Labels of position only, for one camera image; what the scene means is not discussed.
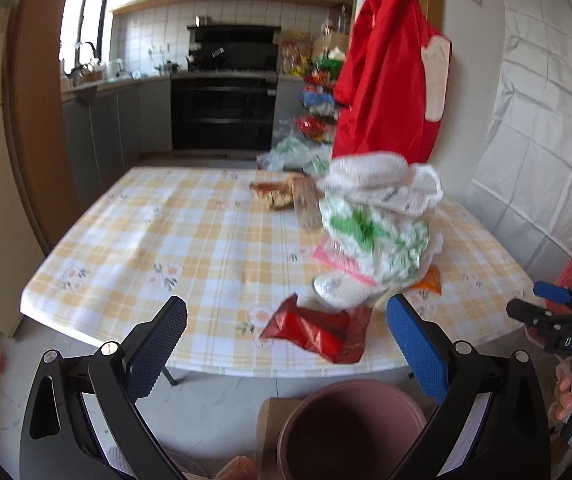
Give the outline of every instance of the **kettle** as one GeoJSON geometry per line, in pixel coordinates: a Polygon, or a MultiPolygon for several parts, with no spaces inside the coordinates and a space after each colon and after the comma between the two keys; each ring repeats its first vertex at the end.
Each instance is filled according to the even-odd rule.
{"type": "Polygon", "coordinates": [[[118,59],[111,59],[106,65],[106,78],[115,79],[120,76],[120,73],[124,71],[124,62],[118,59]]]}

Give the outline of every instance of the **bucket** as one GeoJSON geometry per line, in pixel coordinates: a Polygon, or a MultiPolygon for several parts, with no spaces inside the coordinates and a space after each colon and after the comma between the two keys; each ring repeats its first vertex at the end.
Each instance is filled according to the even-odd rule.
{"type": "Polygon", "coordinates": [[[284,480],[384,480],[426,425],[416,402],[375,380],[331,384],[284,424],[277,463],[284,480]]]}

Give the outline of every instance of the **checkered tablecloth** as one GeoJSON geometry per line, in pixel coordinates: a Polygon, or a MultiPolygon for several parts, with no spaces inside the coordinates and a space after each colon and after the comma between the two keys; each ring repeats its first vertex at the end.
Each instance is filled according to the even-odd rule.
{"type": "MultiPolygon", "coordinates": [[[[137,168],[82,216],[22,295],[29,317],[95,346],[121,341],[153,318],[170,295],[188,306],[188,326],[169,366],[238,376],[337,376],[388,370],[406,361],[374,312],[361,362],[333,365],[285,341],[258,336],[287,296],[305,304],[325,268],[311,256],[321,232],[298,228],[292,210],[269,212],[253,181],[265,171],[137,168]]],[[[473,345],[518,327],[506,302],[533,300],[532,282],[458,202],[432,220],[444,236],[435,263],[443,295],[408,299],[452,339],[473,345]]]]}

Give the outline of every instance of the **blue gripper pad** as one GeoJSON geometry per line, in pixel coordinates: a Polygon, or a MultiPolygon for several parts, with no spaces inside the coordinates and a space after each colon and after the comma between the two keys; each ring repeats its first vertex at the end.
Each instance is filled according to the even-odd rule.
{"type": "Polygon", "coordinates": [[[126,394],[130,402],[147,397],[153,389],[186,329],[187,318],[186,304],[173,296],[152,321],[141,323],[133,329],[137,346],[127,362],[130,373],[126,394]]]}
{"type": "Polygon", "coordinates": [[[570,302],[570,292],[562,286],[552,285],[546,282],[535,282],[532,291],[538,298],[552,301],[553,303],[567,304],[570,302]]]}
{"type": "Polygon", "coordinates": [[[444,402],[448,392],[447,364],[424,331],[428,323],[418,316],[402,294],[388,300],[386,320],[424,393],[440,404],[444,402]]]}

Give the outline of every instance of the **oven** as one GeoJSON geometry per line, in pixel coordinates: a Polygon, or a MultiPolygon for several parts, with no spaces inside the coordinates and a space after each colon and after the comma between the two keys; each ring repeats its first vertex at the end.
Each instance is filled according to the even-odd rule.
{"type": "Polygon", "coordinates": [[[197,73],[172,80],[174,150],[271,149],[277,74],[197,73]]]}

